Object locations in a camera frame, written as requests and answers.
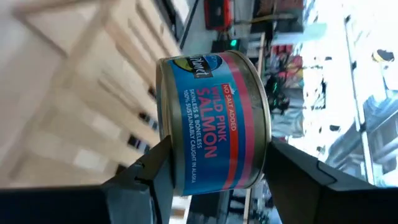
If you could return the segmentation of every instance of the tin can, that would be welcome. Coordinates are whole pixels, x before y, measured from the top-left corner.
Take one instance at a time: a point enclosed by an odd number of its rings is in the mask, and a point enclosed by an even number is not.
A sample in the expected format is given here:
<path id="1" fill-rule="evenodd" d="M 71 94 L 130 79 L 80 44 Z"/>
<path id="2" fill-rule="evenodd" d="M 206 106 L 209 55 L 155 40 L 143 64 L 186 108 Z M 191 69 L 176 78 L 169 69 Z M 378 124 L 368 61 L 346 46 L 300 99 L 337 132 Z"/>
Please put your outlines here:
<path id="1" fill-rule="evenodd" d="M 262 178 L 271 117 L 246 56 L 162 59 L 156 82 L 160 137 L 171 135 L 177 195 L 248 188 Z"/>

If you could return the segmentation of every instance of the food can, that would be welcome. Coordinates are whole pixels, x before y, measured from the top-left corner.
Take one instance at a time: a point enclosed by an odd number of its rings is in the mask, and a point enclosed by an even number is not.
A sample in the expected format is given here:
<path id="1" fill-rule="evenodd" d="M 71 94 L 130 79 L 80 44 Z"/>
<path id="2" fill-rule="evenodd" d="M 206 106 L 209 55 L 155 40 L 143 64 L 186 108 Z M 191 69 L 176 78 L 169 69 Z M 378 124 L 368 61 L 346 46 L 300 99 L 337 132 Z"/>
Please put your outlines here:
<path id="1" fill-rule="evenodd" d="M 161 59 L 156 85 L 160 137 L 172 140 L 175 194 L 248 188 L 262 178 L 271 117 L 245 55 Z"/>

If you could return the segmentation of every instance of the blue label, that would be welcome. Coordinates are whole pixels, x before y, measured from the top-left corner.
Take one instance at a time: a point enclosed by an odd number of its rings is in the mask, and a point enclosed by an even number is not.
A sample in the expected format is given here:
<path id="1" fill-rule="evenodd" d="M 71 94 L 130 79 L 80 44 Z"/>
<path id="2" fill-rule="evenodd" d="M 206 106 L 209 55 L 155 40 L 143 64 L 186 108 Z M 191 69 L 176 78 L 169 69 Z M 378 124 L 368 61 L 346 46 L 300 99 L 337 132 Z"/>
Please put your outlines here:
<path id="1" fill-rule="evenodd" d="M 183 194 L 232 189 L 242 177 L 247 136 L 240 89 L 230 66 L 215 54 L 167 63 L 174 72 L 182 114 Z"/>

